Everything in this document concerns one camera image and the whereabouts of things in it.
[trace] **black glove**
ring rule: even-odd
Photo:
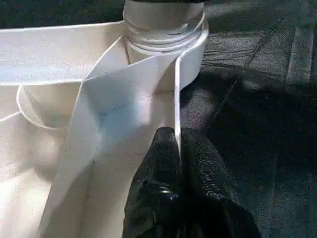
[[[173,129],[158,129],[132,180],[123,238],[189,237],[194,224],[206,238],[261,237],[222,158],[204,135],[182,129],[183,168],[179,160]]]
[[[175,238],[181,231],[183,178],[174,130],[158,129],[133,177],[123,238]]]
[[[207,238],[260,238],[215,147],[193,129],[183,128],[181,138],[187,226],[199,225]]]

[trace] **white cardboard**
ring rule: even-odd
[[[179,90],[199,72],[207,24],[197,43],[178,60],[180,52],[140,56],[141,52],[131,60],[131,48],[120,37],[123,30],[122,23],[113,23],[0,32],[6,36],[0,41],[11,49],[1,64],[2,84],[81,82],[41,222],[37,226],[43,209],[30,227],[32,233],[38,227],[36,237],[120,237],[130,182],[155,130],[174,127],[180,139]],[[28,59],[30,52],[36,55]],[[31,234],[24,226],[18,230],[17,236],[5,225],[2,237]]]
[[[81,81],[124,32],[123,21],[0,31],[0,85]]]

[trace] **white strip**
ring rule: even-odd
[[[12,117],[14,117],[14,116],[20,114],[20,113],[21,113],[21,112],[15,112],[15,113],[13,113],[13,114],[11,114],[11,115],[8,115],[8,116],[6,116],[6,117],[4,117],[4,118],[1,118],[1,119],[0,119],[0,122],[3,122],[3,121],[5,121],[5,120],[8,120],[8,119],[10,119],[10,118],[12,118]]]

